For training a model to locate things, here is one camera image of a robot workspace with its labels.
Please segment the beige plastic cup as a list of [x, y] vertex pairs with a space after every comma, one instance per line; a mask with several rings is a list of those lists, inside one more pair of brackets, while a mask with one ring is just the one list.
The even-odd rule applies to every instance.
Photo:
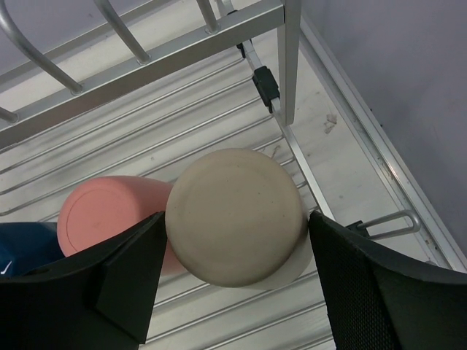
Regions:
[[221, 149], [178, 177], [166, 233], [183, 267], [227, 288], [276, 289], [312, 260], [300, 192], [277, 161], [248, 149]]

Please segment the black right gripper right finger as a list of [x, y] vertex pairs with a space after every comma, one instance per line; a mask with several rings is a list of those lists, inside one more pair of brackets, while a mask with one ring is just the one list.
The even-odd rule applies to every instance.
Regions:
[[309, 237], [337, 349], [465, 349], [466, 274], [422, 262], [318, 211]]

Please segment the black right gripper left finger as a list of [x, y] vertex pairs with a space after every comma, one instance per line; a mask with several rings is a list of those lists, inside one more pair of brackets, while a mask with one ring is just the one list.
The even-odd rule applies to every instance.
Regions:
[[164, 213], [70, 257], [1, 279], [2, 349], [137, 349], [165, 255]]

